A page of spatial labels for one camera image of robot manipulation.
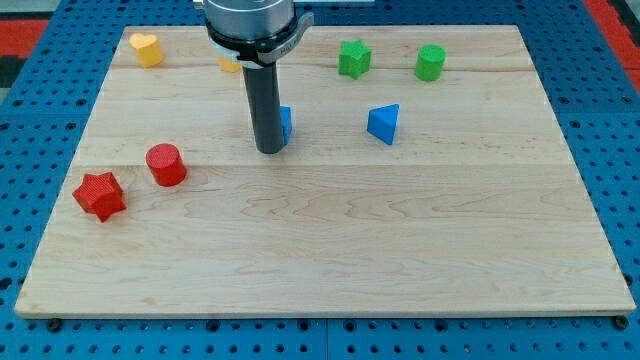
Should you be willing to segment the yellow block behind arm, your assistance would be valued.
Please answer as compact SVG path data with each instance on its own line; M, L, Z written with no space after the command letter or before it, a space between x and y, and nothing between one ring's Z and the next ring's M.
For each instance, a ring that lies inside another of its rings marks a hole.
M240 63L229 60L222 56L218 57L218 64L220 70L224 72L236 73L242 69L242 65Z

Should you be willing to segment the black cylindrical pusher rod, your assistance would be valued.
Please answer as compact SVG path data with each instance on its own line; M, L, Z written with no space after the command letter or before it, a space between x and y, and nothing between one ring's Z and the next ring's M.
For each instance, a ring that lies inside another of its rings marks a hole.
M277 67L243 69L256 148L264 154L278 153L284 147Z

